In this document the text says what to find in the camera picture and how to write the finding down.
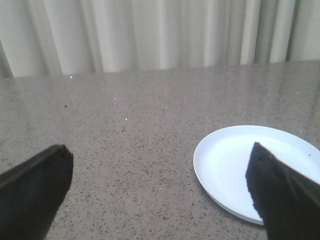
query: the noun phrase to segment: speckled countertop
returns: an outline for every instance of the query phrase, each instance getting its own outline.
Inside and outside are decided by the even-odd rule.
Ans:
[[[0,170],[52,144],[74,153],[48,240],[265,240],[205,193],[207,134],[263,125],[320,148],[320,61],[0,79]]]

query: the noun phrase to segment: plate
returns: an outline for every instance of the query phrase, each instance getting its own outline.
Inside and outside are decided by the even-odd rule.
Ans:
[[[245,177],[254,142],[260,142],[284,164],[318,184],[320,151],[288,132],[254,125],[219,129],[198,144],[193,167],[209,196],[229,213],[263,225],[253,207]]]

